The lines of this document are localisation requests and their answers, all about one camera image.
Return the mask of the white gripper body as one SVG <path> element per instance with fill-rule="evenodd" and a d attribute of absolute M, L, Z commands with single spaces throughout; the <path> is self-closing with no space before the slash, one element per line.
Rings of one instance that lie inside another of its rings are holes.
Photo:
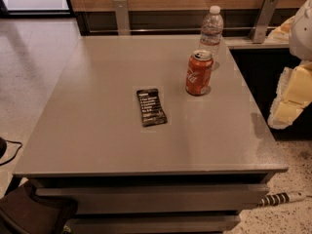
<path fill-rule="evenodd" d="M 301 60 L 312 60 L 312 0 L 296 12 L 289 36 L 290 52 Z"/>

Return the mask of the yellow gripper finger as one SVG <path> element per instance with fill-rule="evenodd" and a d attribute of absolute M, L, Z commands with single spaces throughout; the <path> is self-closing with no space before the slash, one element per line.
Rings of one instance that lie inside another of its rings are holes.
<path fill-rule="evenodd" d="M 293 20 L 294 17 L 286 19 L 280 26 L 269 33 L 268 38 L 288 42 Z"/>
<path fill-rule="evenodd" d="M 285 67 L 280 75 L 267 123 L 283 130 L 293 124 L 312 102 L 312 62 L 303 61 L 294 69 Z"/>

